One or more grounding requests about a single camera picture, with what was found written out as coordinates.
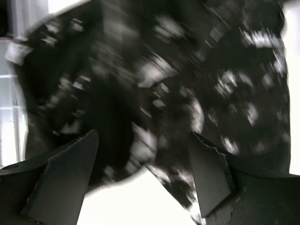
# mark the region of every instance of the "white pattern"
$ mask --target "white pattern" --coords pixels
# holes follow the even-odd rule
[[[196,97],[193,97],[192,103],[189,106],[191,112],[191,128],[192,131],[198,134],[202,133],[204,124],[204,113],[201,105]]]
[[[285,61],[285,52],[284,49],[276,49],[274,52],[274,55],[276,57],[275,62],[273,63],[273,68],[278,73],[285,73],[287,72],[287,65]]]
[[[188,95],[192,95],[192,94],[193,94],[193,92],[191,91],[191,89],[189,89],[189,88],[184,88],[184,87],[181,87],[181,88],[180,88],[179,93],[180,93],[183,97],[187,97]]]
[[[144,110],[143,108],[140,108],[140,110],[148,117],[152,118],[151,114],[149,112],[147,112],[146,110]]]
[[[158,16],[157,21],[159,22],[159,25],[154,29],[162,36],[165,36],[166,38],[184,36],[184,29],[170,17],[165,15]]]
[[[215,89],[223,97],[227,97],[233,93],[233,87],[237,87],[236,78],[232,71],[226,71],[222,77],[218,78]]]
[[[60,24],[57,21],[50,21],[45,26],[50,33],[56,34],[60,31]]]
[[[141,68],[142,82],[138,84],[141,88],[149,88],[167,77],[172,76],[173,68],[160,56],[155,56],[152,62],[148,62]]]
[[[156,166],[149,165],[147,169],[159,180],[161,184],[171,183],[171,179],[166,171]]]
[[[179,180],[186,182],[190,187],[195,186],[194,177],[191,172],[179,168],[174,168],[173,170],[177,173]]]
[[[266,88],[272,87],[274,85],[273,79],[270,74],[266,74],[262,78],[262,83]]]
[[[66,123],[60,130],[61,134],[79,134],[82,122],[75,120],[71,125]]]
[[[258,119],[258,111],[253,103],[248,103],[247,105],[247,118],[252,126]]]
[[[69,75],[63,74],[63,76],[60,78],[60,84],[59,84],[60,89],[65,90],[70,88],[71,81],[69,81],[68,77]]]
[[[50,45],[51,47],[55,46],[55,43],[57,42],[57,39],[51,37],[51,36],[46,36],[45,38],[41,39],[42,41],[45,41],[47,45]]]
[[[243,43],[246,46],[254,45],[257,48],[283,47],[283,41],[269,30],[252,31],[251,33],[242,30],[240,31],[243,35]]]
[[[240,73],[240,79],[242,80],[243,83],[248,84],[251,88],[254,87],[251,79],[244,73]]]
[[[191,201],[191,206],[187,208],[187,211],[196,223],[206,225],[206,220],[201,217],[197,192],[195,190],[192,192],[192,196],[193,198],[189,199]]]
[[[78,19],[73,19],[71,21],[71,27],[72,29],[79,31],[79,32],[83,32],[83,26],[82,26],[82,21],[78,20]]]
[[[234,155],[239,153],[239,148],[237,144],[233,141],[230,141],[228,137],[221,137],[222,143],[226,150]]]
[[[159,99],[154,100],[152,103],[153,103],[153,105],[155,105],[157,108],[161,108],[161,107],[164,107],[164,106],[165,106],[165,104],[162,102],[162,100],[159,100]]]
[[[208,114],[208,119],[210,119],[211,122],[218,126],[218,121],[212,114]]]
[[[135,139],[131,145],[130,152],[133,156],[130,161],[137,163],[154,159],[157,149],[157,138],[149,131],[132,123]]]
[[[168,87],[164,83],[160,83],[160,87],[162,90],[164,90],[166,93],[170,93]]]
[[[22,45],[22,44],[17,44],[17,43],[9,43],[5,58],[8,61],[11,61],[19,66],[23,65],[24,58],[32,52],[32,48]]]
[[[79,77],[80,77],[81,79],[87,81],[87,82],[90,82],[90,81],[91,81],[90,77],[83,76],[83,75],[80,75]]]
[[[75,87],[77,89],[80,89],[80,90],[84,90],[83,85],[81,83],[77,82],[77,81],[75,81],[73,83],[73,87]]]

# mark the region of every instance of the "white surface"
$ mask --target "white surface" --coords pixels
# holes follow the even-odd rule
[[[86,195],[77,225],[195,225],[146,169]]]
[[[283,41],[286,47],[286,61],[289,72],[291,104],[291,165],[290,173],[300,175],[300,2],[285,7],[286,24]]]
[[[89,0],[48,0],[49,13],[57,13],[58,11],[67,7],[74,7],[76,4]]]

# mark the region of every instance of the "black cloth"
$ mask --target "black cloth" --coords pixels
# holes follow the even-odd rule
[[[0,8],[0,38],[5,37],[8,32],[8,14],[4,8]]]
[[[7,53],[34,121],[27,157],[94,128],[90,188],[146,165],[202,224],[189,132],[289,170],[283,25],[275,0],[91,0],[44,19]]]

